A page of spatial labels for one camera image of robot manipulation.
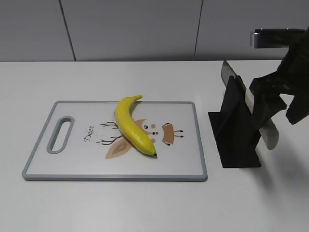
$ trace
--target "banana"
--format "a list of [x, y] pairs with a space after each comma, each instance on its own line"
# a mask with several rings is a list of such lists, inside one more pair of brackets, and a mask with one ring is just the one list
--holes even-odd
[[130, 109], [134, 103], [141, 99], [142, 95], [123, 98], [116, 107], [115, 119], [120, 132], [142, 153], [156, 156], [153, 142], [150, 138], [136, 125]]

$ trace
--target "knife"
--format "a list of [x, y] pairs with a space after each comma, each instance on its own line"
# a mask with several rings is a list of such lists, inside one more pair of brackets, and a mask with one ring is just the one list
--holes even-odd
[[[223, 65], [221, 68], [221, 78], [225, 85], [227, 86], [227, 82], [230, 76], [233, 76], [235, 79], [238, 79], [243, 90], [245, 91], [245, 103], [252, 114], [253, 105], [254, 105], [254, 95], [251, 93], [249, 89], [247, 89], [241, 79], [238, 76], [232, 67], [228, 64], [226, 60], [223, 61]], [[272, 150], [276, 147], [278, 140], [279, 140], [279, 132], [274, 124], [274, 122], [270, 119], [268, 120], [260, 129], [260, 134], [265, 142], [266, 147], [269, 150]]]

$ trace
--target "black knife stand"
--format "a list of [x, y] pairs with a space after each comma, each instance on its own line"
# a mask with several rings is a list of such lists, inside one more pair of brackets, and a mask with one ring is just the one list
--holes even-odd
[[209, 112], [212, 131], [224, 168], [261, 167], [255, 147], [261, 137], [252, 124], [237, 78], [230, 77], [220, 112]]

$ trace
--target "cutting board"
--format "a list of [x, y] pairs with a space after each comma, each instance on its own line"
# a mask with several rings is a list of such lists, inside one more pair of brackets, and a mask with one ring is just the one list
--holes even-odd
[[[57, 101], [23, 170], [25, 180], [204, 181], [203, 148], [193, 102], [140, 101], [132, 110], [157, 158], [126, 140], [117, 101]], [[63, 123], [65, 138], [55, 149]]]

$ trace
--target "white table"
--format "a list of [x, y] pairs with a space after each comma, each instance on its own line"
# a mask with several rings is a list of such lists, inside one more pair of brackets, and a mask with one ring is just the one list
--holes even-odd
[[[279, 61], [231, 61], [248, 86]], [[278, 146], [262, 168], [223, 169], [208, 111], [219, 111], [221, 61], [0, 63], [0, 231], [274, 232], [309, 230], [309, 118], [273, 117]], [[31, 182], [21, 172], [57, 100], [193, 101], [208, 180]]]

